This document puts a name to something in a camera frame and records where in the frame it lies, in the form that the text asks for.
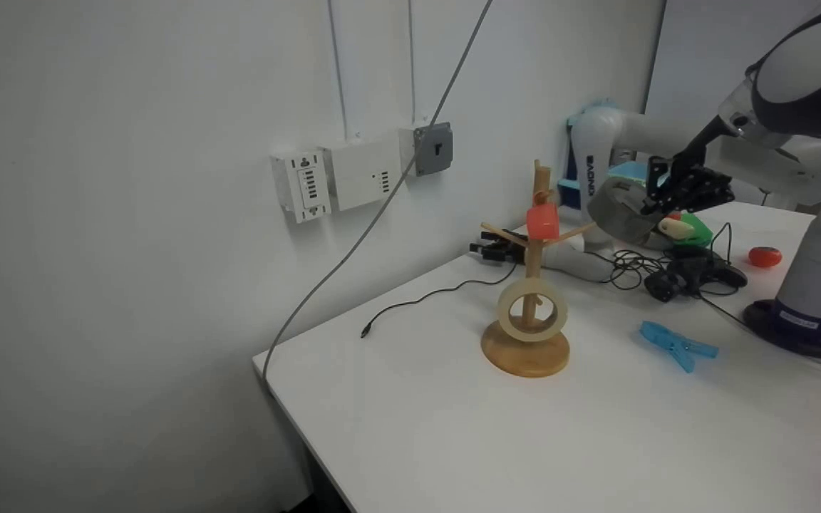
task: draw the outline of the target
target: electrical box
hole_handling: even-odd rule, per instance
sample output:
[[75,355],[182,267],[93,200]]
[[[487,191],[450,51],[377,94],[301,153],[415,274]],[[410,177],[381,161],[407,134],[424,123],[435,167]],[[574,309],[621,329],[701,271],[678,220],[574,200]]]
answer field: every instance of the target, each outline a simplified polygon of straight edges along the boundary
[[455,156],[455,136],[450,123],[413,127],[413,167],[415,177],[450,167]]
[[381,203],[405,171],[403,138],[391,134],[327,148],[327,165],[340,211]]
[[283,156],[270,156],[280,205],[297,224],[331,214],[331,191],[326,173],[326,153],[306,148]]

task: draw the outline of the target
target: black cable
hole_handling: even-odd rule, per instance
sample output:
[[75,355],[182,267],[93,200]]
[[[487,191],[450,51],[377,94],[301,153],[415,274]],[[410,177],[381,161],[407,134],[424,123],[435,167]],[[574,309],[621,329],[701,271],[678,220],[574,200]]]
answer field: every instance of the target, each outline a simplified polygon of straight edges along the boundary
[[504,278],[511,278],[511,275],[515,274],[515,267],[520,267],[520,265],[511,265],[508,274],[502,274],[498,278],[465,278],[465,281],[455,281],[455,284],[450,284],[450,287],[428,289],[428,292],[423,292],[423,295],[415,295],[415,299],[407,299],[407,302],[393,302],[393,305],[377,309],[377,315],[373,315],[371,321],[364,321],[364,328],[358,329],[358,339],[364,339],[364,336],[373,329],[377,319],[384,315],[388,309],[410,308],[410,305],[418,305],[418,302],[424,302],[424,299],[430,299],[430,295],[453,292],[453,289],[461,289],[461,287],[468,287],[468,284],[494,287],[494,284],[502,284]]
[[718,309],[720,315],[728,315],[728,319],[739,321],[740,328],[746,328],[746,321],[740,315],[729,314],[728,308],[720,308],[718,302],[708,299],[703,292],[698,292],[698,299],[703,305],[711,305],[713,309]]
[[618,289],[638,289],[644,284],[644,275],[665,267],[662,260],[652,260],[626,247],[612,250],[612,257],[602,257],[602,252],[589,252],[589,257],[605,260],[612,267],[608,284]]
[[728,231],[728,252],[723,252],[723,262],[729,265],[732,260],[732,221],[723,221],[715,237],[708,241],[708,250],[715,252],[715,241],[720,240],[720,232]]
[[[450,73],[450,79],[448,79],[438,101],[435,101],[435,110],[434,110],[428,127],[434,127],[434,126],[438,123],[438,114],[441,114],[441,107],[445,107],[445,100],[448,100],[448,94],[455,87],[455,79],[458,79],[458,73],[461,73],[461,67],[465,67],[465,61],[468,61],[468,53],[471,53],[471,49],[472,49],[472,40],[477,40],[480,29],[484,26],[484,16],[487,16],[491,6],[494,6],[494,0],[487,0],[484,7],[480,12],[477,26],[472,26],[472,32],[471,32],[471,36],[468,36],[468,42],[465,42],[465,51],[461,51],[461,56],[458,56],[458,61],[455,61],[455,67],[453,67],[453,73]],[[320,289],[337,271],[343,271],[343,267],[347,265],[347,260],[358,250],[358,244],[364,241],[364,237],[378,224],[378,220],[381,220],[381,214],[388,211],[391,200],[400,194],[403,183],[407,180],[413,161],[415,161],[415,156],[407,158],[400,183],[391,188],[391,194],[384,197],[384,203],[378,205],[378,211],[373,214],[373,220],[368,221],[368,227],[364,227],[364,231],[357,237],[357,241],[347,247],[347,252],[346,252],[346,257],[297,302],[297,308],[287,314],[286,325],[277,329],[277,336],[273,336],[270,345],[267,345],[267,355],[264,355],[264,362],[263,362],[263,378],[267,378],[270,355],[273,355],[277,345],[283,342],[283,336],[287,332],[290,321],[300,315],[300,309],[307,305],[307,299],[314,299],[316,289]]]

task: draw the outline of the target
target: wire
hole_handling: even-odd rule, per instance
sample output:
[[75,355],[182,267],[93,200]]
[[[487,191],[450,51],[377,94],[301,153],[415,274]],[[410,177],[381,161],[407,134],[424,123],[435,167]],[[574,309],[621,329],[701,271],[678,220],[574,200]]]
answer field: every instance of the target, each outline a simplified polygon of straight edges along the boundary
[[331,33],[331,53],[333,53],[333,83],[337,83],[337,101],[343,107],[343,134],[350,138],[350,123],[347,123],[347,94],[346,94],[346,64],[343,64],[343,44],[337,36],[337,19],[333,19],[333,0],[327,0],[327,33]]
[[[435,101],[435,110],[434,110],[434,120],[430,120],[428,127],[435,126],[435,120],[438,120],[438,114],[441,114],[450,90],[455,87],[455,79],[458,79],[458,73],[461,73],[461,67],[465,67],[465,61],[468,61],[468,53],[471,53],[472,42],[477,42],[477,33],[480,33],[480,29],[484,26],[491,7],[494,7],[494,0],[487,0],[484,7],[480,12],[477,26],[472,26],[472,32],[471,32],[471,36],[468,36],[468,42],[465,42],[465,51],[461,51],[455,67],[450,71],[450,79],[448,79],[438,101]],[[364,231],[357,237],[357,241],[347,247],[347,252],[346,252],[346,257],[297,302],[297,308],[287,314],[286,325],[277,329],[277,336],[273,336],[270,345],[267,345],[267,355],[264,355],[264,362],[263,362],[263,378],[267,378],[270,355],[273,355],[277,345],[283,342],[283,336],[287,332],[287,328],[293,325],[293,319],[300,315],[300,309],[316,295],[316,289],[326,287],[326,281],[327,281],[337,271],[343,271],[343,267],[347,265],[347,260],[358,250],[358,244],[368,240],[368,232],[378,224],[378,220],[381,220],[381,214],[388,211],[391,200],[400,194],[403,183],[407,180],[413,161],[415,161],[415,156],[407,158],[400,183],[391,188],[391,194],[384,197],[384,203],[378,205],[378,211],[373,214],[373,220],[368,221],[368,227],[364,227]]]
[[644,257],[638,250],[612,250],[612,257],[589,252],[596,260],[605,260],[609,271],[609,284],[618,289],[638,289],[644,284],[644,275],[655,274],[665,267],[665,260]]
[[723,262],[729,265],[732,260],[732,221],[723,221],[715,237],[708,241],[708,250],[715,252],[715,241],[720,240],[720,232],[728,231],[728,252],[723,252]]
[[720,308],[718,302],[708,299],[703,292],[698,292],[698,299],[703,305],[711,305],[713,309],[718,309],[720,315],[728,315],[728,319],[739,321],[740,328],[746,328],[740,315],[729,314],[728,308]]
[[364,336],[373,329],[377,319],[384,315],[388,309],[410,308],[410,305],[418,305],[418,302],[424,302],[424,299],[430,299],[430,295],[453,292],[453,289],[461,289],[461,287],[468,287],[468,284],[494,287],[494,284],[502,284],[504,278],[511,278],[511,275],[515,274],[515,267],[520,267],[520,265],[511,265],[508,274],[502,274],[498,278],[465,278],[465,281],[450,284],[450,287],[428,289],[428,292],[423,292],[423,295],[415,295],[415,299],[410,299],[410,302],[393,302],[393,305],[377,309],[377,315],[373,315],[371,321],[364,321],[364,328],[358,329],[358,339],[364,339]]

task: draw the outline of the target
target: white wall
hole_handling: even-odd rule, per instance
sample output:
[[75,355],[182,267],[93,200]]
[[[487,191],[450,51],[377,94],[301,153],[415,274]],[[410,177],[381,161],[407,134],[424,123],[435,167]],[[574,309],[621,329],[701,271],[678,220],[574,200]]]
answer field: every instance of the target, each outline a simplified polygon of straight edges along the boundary
[[[480,0],[415,0],[418,110]],[[407,3],[337,0],[361,130],[410,120]],[[588,100],[638,104],[658,0],[497,3],[413,183],[297,329],[514,221]],[[0,0],[0,510],[273,510],[300,493],[249,355],[371,207],[287,227],[267,151],[343,136],[323,0]]]

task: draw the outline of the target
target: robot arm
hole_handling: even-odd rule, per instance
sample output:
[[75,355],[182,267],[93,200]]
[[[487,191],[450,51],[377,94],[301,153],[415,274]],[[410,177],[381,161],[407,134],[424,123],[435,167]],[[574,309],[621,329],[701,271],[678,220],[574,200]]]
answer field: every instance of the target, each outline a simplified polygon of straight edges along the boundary
[[732,177],[819,205],[777,295],[746,308],[745,319],[769,342],[821,355],[821,6],[750,64],[703,130],[666,165],[652,165],[642,200],[608,180],[608,194],[608,183],[599,194],[589,191],[589,214],[608,232],[632,241],[635,231],[652,231],[655,220],[676,207],[729,203]]

